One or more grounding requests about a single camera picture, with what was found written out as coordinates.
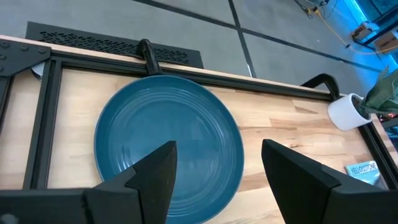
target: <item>wooden board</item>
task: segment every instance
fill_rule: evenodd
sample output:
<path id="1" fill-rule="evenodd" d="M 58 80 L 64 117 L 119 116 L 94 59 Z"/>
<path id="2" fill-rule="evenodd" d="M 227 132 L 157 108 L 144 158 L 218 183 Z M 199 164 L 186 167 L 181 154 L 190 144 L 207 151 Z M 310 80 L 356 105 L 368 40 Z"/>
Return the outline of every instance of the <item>wooden board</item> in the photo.
<path id="1" fill-rule="evenodd" d="M 49 188 L 92 187 L 101 182 L 93 155 L 95 125 L 108 100 L 134 80 L 136 78 L 63 70 Z M 342 172 L 345 165 L 372 159 L 357 129 L 342 132 L 335 128 L 326 113 L 327 103 L 206 88 L 232 113 L 245 153 L 244 176 L 237 194 L 208 223 L 283 223 L 261 161 L 261 142 L 265 138 Z M 385 133 L 383 139 L 392 146 Z"/>
<path id="2" fill-rule="evenodd" d="M 21 189 L 32 138 L 40 82 L 17 74 L 0 134 L 0 189 Z"/>

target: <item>black vent grate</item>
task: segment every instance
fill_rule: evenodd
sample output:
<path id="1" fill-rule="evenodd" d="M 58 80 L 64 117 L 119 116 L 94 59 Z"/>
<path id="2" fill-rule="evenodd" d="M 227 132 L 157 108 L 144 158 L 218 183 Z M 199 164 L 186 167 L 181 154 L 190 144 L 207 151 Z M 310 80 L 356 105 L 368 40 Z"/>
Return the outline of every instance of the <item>black vent grate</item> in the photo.
<path id="1" fill-rule="evenodd" d="M 28 22 L 26 39 L 37 40 L 50 44 L 95 50 L 111 54 L 138 57 L 138 40 L 130 40 L 108 35 L 94 34 L 63 27 Z M 203 68 L 200 53 L 197 50 L 182 49 L 166 45 L 153 44 L 156 59 Z"/>

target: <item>black corner bracket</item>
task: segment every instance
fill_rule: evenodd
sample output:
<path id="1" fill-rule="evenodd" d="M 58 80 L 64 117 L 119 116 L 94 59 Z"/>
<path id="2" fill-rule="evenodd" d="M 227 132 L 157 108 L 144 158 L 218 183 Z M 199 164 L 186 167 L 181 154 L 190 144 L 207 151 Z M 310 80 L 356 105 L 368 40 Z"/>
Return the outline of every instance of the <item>black corner bracket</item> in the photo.
<path id="1" fill-rule="evenodd" d="M 0 77 L 11 77 L 50 56 L 50 47 L 0 39 Z"/>

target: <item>floor tile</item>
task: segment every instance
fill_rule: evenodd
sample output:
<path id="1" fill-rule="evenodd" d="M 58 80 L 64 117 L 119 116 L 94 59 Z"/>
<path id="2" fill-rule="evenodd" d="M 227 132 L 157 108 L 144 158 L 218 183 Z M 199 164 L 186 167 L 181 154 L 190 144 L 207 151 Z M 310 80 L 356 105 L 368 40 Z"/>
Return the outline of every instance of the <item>floor tile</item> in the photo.
<path id="1" fill-rule="evenodd" d="M 258 78 L 301 85 L 321 73 L 334 76 L 342 93 L 365 95 L 377 72 L 304 52 L 253 35 L 244 35 Z"/>
<path id="2" fill-rule="evenodd" d="M 235 30 L 134 1 L 3 0 L 5 35 L 24 37 L 27 21 L 199 50 L 204 67 L 249 76 Z"/>
<path id="3" fill-rule="evenodd" d="M 201 1 L 187 1 L 187 0 L 155 0 L 169 6 L 174 6 L 187 11 L 195 12 L 197 14 L 217 19 L 219 21 L 234 24 L 231 9 L 228 1 L 214 1 L 214 0 L 201 0 Z"/>
<path id="4" fill-rule="evenodd" d="M 346 49 L 345 44 L 327 28 L 318 16 L 313 15 L 313 18 L 309 19 L 294 0 L 234 0 L 234 3 L 240 23 L 244 28 L 369 67 L 380 70 L 383 68 L 377 55 L 363 55 Z M 325 16 L 329 15 L 334 3 L 331 1 L 325 8 Z M 326 21 L 355 50 L 366 54 L 371 53 L 371 50 L 352 42 L 349 33 L 358 24 L 343 1 L 338 2 L 336 9 Z"/>

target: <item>book cover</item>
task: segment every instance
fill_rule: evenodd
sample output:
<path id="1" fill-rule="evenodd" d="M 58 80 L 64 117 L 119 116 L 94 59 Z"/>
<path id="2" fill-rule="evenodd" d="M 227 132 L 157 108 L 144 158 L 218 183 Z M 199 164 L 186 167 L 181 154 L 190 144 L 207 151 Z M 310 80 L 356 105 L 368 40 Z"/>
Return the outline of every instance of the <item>book cover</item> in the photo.
<path id="1" fill-rule="evenodd" d="M 375 161 L 367 161 L 359 164 L 346 166 L 347 174 L 355 179 L 362 180 L 371 185 L 380 188 L 385 188 L 384 182 L 381 179 L 379 168 Z"/>

